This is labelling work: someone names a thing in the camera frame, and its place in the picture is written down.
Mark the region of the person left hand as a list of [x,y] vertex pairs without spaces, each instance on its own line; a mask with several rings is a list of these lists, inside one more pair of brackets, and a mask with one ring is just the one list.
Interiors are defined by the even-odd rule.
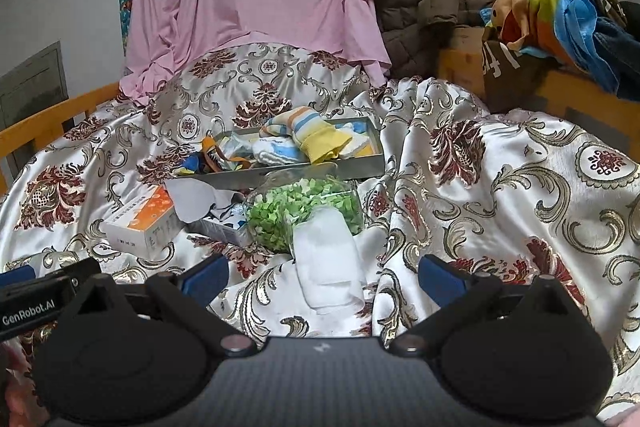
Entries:
[[37,427],[49,420],[49,413],[38,404],[35,387],[27,376],[30,364],[17,338],[1,343],[1,351],[8,357],[6,387],[1,402],[8,409],[8,426]]

